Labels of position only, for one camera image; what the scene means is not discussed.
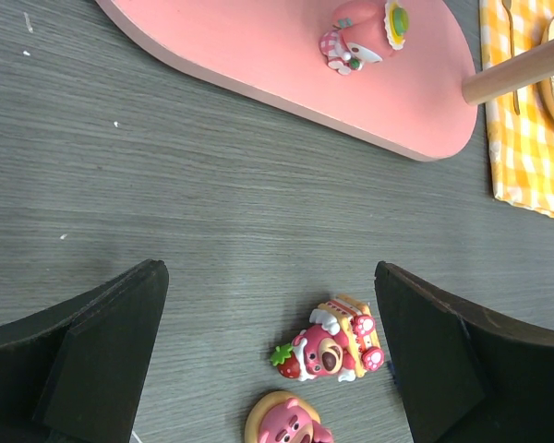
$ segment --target bear ear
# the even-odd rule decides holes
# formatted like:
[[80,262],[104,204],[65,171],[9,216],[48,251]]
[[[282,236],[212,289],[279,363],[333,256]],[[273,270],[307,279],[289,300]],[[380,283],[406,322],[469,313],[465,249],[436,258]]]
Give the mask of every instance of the bear ear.
[[269,431],[264,431],[259,436],[259,443],[267,443],[267,439],[269,438]]
[[285,404],[285,409],[291,409],[291,408],[297,406],[297,404],[298,404],[297,399],[291,398]]

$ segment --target white speck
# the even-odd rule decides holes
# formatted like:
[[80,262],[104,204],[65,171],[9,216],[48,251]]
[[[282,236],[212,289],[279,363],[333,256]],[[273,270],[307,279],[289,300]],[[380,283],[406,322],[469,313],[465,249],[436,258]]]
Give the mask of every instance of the white speck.
[[27,14],[26,12],[25,12],[24,14],[25,14],[25,23],[27,23],[27,29],[28,29],[29,32],[32,34],[32,33],[33,33],[33,27],[30,25],[30,17],[29,17],[29,14]]
[[134,437],[134,439],[138,441],[138,443],[144,443],[143,441],[141,441],[141,439],[139,439],[138,434],[136,434],[136,431],[132,430],[131,435]]

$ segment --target pink tray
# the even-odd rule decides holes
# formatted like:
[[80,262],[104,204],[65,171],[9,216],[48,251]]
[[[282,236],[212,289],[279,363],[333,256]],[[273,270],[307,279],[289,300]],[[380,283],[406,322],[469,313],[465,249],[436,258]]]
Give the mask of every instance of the pink tray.
[[403,0],[406,44],[348,77],[318,48],[344,0],[97,0],[144,50],[193,77],[421,161],[470,138],[476,107],[464,35],[442,0]]

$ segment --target gray wooden table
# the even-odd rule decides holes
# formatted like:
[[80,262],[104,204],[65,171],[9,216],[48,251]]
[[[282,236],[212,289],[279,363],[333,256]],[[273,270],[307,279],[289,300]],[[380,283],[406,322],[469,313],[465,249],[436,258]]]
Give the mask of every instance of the gray wooden table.
[[[448,3],[479,66],[477,1]],[[144,443],[241,441],[271,389],[338,443],[410,441],[386,370],[297,384],[270,348],[330,293],[373,302],[381,259],[554,329],[554,221],[489,189],[482,109],[412,162],[175,72],[91,0],[0,0],[0,324],[165,260]]]

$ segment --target pink toy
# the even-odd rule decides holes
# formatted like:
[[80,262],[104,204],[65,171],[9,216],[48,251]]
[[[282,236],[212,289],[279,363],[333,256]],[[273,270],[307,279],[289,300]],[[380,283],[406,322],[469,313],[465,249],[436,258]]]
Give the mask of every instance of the pink toy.
[[338,295],[314,309],[310,322],[314,325],[291,343],[278,346],[271,356],[282,376],[300,381],[337,376],[339,381],[353,381],[383,364],[376,321],[368,305]]
[[250,412],[245,443],[332,443],[316,411],[291,392],[265,396]]
[[335,30],[322,36],[320,51],[331,69],[346,76],[400,51],[408,15],[396,0],[354,0],[335,9],[332,23]]

